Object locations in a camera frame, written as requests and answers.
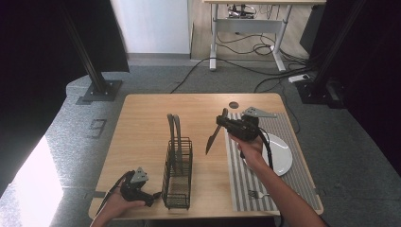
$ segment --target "wooden table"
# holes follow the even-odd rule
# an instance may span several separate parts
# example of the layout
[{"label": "wooden table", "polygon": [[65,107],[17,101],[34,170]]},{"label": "wooden table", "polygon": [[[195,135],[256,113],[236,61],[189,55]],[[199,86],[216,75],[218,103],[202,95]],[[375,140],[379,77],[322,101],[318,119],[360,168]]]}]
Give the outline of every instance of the wooden table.
[{"label": "wooden table", "polygon": [[[212,44],[210,49],[210,70],[216,70],[217,45],[216,37],[218,31],[244,32],[244,33],[275,33],[276,41],[270,47],[277,67],[280,71],[285,71],[280,55],[280,45],[286,31],[288,18],[291,13],[292,5],[323,5],[326,0],[203,0],[203,3],[212,4]],[[247,4],[247,5],[288,5],[286,15],[282,21],[278,20],[259,20],[259,19],[235,19],[218,18],[219,4]]]},{"label": "wooden table", "polygon": [[[239,104],[231,109],[229,103]],[[193,143],[191,206],[186,209],[165,208],[159,199],[151,207],[132,209],[122,217],[131,219],[223,218],[279,215],[274,211],[233,211],[226,143],[223,129],[219,132],[209,154],[206,143],[217,124],[216,117],[223,108],[239,113],[249,107],[266,112],[285,113],[277,94],[173,94],[129,95],[119,116],[113,140],[100,174],[96,191],[106,192],[128,170],[141,166],[149,180],[143,191],[153,194],[162,190],[169,126],[167,114],[181,119],[182,136]],[[296,141],[293,130],[290,134]],[[312,181],[309,171],[307,177]],[[89,216],[93,218],[102,198],[93,198]]]}]

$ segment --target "metal bracket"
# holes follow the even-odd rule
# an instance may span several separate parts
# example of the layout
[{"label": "metal bracket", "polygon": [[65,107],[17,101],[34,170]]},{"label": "metal bracket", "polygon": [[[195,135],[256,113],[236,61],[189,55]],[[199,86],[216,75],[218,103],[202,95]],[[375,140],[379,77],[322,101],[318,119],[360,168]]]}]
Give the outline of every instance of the metal bracket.
[{"label": "metal bracket", "polygon": [[262,110],[259,110],[255,107],[250,107],[247,110],[244,111],[245,115],[249,116],[254,116],[254,117],[271,117],[271,118],[277,118],[277,114],[275,113],[267,113]]},{"label": "metal bracket", "polygon": [[81,99],[82,102],[92,101],[114,101],[118,89],[121,86],[121,80],[106,80],[106,90],[104,93],[100,93],[96,90],[96,87],[92,83],[86,91],[85,96]]},{"label": "metal bracket", "polygon": [[130,183],[141,183],[149,180],[147,173],[142,169],[142,167],[138,167],[135,173],[133,174]]},{"label": "metal bracket", "polygon": [[295,86],[304,104],[321,104],[332,109],[345,109],[342,103],[343,88],[334,80],[327,81],[322,94],[312,93],[315,86],[313,81],[297,81]]}]

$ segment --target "left hand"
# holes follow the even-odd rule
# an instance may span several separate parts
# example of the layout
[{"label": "left hand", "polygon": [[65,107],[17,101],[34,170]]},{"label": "left hand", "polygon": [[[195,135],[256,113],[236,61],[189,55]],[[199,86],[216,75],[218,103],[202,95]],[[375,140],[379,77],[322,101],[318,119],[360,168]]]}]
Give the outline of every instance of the left hand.
[{"label": "left hand", "polygon": [[95,217],[92,222],[93,227],[95,226],[106,226],[106,224],[113,218],[120,217],[126,210],[133,207],[145,206],[144,201],[126,201],[121,195],[121,183],[112,192],[112,195],[106,200],[103,208]]}]

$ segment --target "white desk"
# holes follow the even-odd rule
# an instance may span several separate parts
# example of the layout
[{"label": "white desk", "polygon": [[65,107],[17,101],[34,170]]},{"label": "white desk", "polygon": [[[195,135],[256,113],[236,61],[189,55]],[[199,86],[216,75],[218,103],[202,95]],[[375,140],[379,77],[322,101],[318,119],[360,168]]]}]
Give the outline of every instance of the white desk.
[{"label": "white desk", "polygon": [[[292,5],[323,5],[325,0],[203,0],[203,3],[212,4],[212,44],[210,49],[210,70],[216,70],[217,45],[216,36],[218,31],[231,32],[266,32],[275,33],[277,36],[275,45],[271,46],[271,53],[276,61],[280,71],[285,71],[286,67],[283,64],[280,56],[280,45],[283,41],[284,32],[286,31],[289,14],[291,13]],[[284,19],[278,20],[256,20],[256,19],[219,19],[218,4],[247,4],[247,5],[288,5]]]}]

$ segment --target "right hand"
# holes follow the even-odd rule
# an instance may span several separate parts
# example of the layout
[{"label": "right hand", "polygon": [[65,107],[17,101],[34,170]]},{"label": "right hand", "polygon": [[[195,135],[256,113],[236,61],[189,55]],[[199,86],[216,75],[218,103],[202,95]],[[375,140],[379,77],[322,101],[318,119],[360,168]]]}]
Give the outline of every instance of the right hand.
[{"label": "right hand", "polygon": [[250,142],[240,140],[231,134],[229,134],[229,137],[238,143],[238,149],[244,154],[247,165],[250,166],[250,168],[260,164],[261,161],[264,164],[266,163],[262,157],[263,141],[260,136],[257,136],[256,139]]}]

